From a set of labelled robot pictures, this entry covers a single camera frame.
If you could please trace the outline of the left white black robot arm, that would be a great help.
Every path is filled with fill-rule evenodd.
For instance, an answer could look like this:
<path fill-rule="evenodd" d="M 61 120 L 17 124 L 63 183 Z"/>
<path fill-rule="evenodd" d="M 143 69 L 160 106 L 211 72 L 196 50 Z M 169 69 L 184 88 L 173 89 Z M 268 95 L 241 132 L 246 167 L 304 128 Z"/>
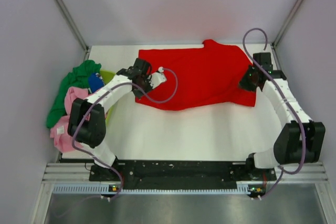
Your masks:
<path fill-rule="evenodd" d="M 71 106 L 68 134 L 72 147 L 90 155 L 101 166 L 101 174 L 114 180 L 119 174 L 116 156 L 110 150 L 106 136 L 106 116 L 124 95 L 138 96 L 148 93 L 151 86 L 152 66 L 149 62 L 136 59 L 133 66 L 119 70 L 114 77 L 91 96 L 74 100 Z"/>

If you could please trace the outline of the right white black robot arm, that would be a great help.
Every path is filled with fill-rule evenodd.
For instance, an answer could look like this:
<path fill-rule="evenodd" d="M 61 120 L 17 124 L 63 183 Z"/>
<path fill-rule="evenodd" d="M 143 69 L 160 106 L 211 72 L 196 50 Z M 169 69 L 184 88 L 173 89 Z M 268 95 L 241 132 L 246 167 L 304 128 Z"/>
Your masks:
<path fill-rule="evenodd" d="M 317 162 L 326 132 L 324 124 L 315 122 L 304 112 L 293 96 L 285 74 L 273 69 L 270 53 L 255 53 L 253 60 L 239 87 L 248 92 L 261 90 L 273 106 L 282 130 L 270 149 L 249 154 L 246 176 L 256 180 L 264 174 L 264 169 Z"/>

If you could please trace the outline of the red t shirt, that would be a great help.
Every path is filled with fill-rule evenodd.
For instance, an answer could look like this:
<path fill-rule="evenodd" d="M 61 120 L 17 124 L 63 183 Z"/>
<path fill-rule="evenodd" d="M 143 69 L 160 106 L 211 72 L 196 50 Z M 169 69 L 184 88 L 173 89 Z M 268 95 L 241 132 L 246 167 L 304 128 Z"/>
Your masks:
<path fill-rule="evenodd" d="M 139 58 L 154 70 L 163 67 L 167 81 L 149 97 L 135 99 L 138 104 L 166 111 L 225 102 L 248 107 L 256 104 L 256 93 L 238 86 L 251 64 L 238 46 L 208 39 L 202 48 L 140 50 Z"/>

